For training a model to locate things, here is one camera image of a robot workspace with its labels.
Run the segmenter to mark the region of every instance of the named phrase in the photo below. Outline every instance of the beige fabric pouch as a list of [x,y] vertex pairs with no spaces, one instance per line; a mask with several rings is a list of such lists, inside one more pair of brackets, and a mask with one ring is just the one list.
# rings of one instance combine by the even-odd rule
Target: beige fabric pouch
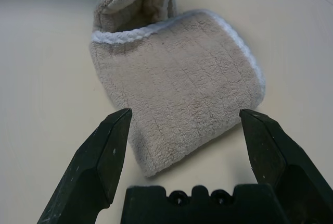
[[113,103],[132,108],[129,143],[146,176],[240,122],[263,100],[255,58],[220,16],[176,16],[174,0],[100,0],[91,56]]

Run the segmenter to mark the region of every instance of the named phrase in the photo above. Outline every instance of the white stitched edge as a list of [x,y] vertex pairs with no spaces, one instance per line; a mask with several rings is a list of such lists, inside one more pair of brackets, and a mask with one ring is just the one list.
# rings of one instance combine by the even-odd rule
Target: white stitched edge
[[168,26],[172,25],[174,22],[178,20],[190,17],[197,13],[206,13],[209,16],[211,16],[222,27],[222,29],[231,36],[231,38],[236,42],[237,46],[243,51],[244,55],[246,56],[247,60],[249,61],[251,67],[254,69],[254,72],[259,79],[262,90],[262,98],[260,98],[259,100],[262,101],[263,96],[265,95],[266,81],[261,69],[257,64],[255,57],[252,55],[248,46],[245,45],[243,39],[239,37],[237,32],[230,26],[230,24],[228,24],[218,14],[210,10],[207,9],[191,10],[177,17],[170,18],[167,21],[157,22],[154,24],[150,24],[146,27],[142,27],[131,31],[123,31],[115,33],[95,31],[92,34],[92,42],[108,43],[108,44],[115,44],[115,43],[122,44],[122,43],[133,42],[135,40],[140,40],[144,37],[148,37],[153,33],[158,32],[159,30],[167,28]]

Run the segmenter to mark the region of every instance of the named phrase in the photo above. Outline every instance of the screw hole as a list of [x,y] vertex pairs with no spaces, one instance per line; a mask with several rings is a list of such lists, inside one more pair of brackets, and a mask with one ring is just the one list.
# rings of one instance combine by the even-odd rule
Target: screw hole
[[169,201],[173,205],[184,206],[189,203],[189,198],[183,191],[174,191],[170,194]]
[[218,205],[229,205],[232,203],[232,197],[224,190],[215,190],[210,198]]

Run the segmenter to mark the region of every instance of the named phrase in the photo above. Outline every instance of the beige plush toy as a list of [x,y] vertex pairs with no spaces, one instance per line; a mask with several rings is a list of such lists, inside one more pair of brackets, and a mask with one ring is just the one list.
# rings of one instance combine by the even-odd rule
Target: beige plush toy
[[263,100],[255,58],[219,15],[175,14],[174,0],[99,0],[91,56],[129,143],[152,176],[240,122]]

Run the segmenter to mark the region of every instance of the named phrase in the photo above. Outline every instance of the black plastic part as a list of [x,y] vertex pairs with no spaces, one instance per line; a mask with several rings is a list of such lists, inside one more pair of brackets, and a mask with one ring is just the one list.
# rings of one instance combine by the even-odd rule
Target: black plastic part
[[332,224],[333,191],[304,150],[267,115],[240,117],[254,175],[272,185],[291,223]]
[[[215,200],[221,193],[230,197],[228,204]],[[126,192],[121,224],[289,223],[270,185],[238,185],[232,201],[225,191],[215,191],[210,197],[204,186],[196,186],[186,204],[174,204],[175,195],[183,194],[175,191],[167,197],[161,186],[131,187]]]
[[132,111],[109,115],[75,153],[38,224],[93,224],[113,202]]

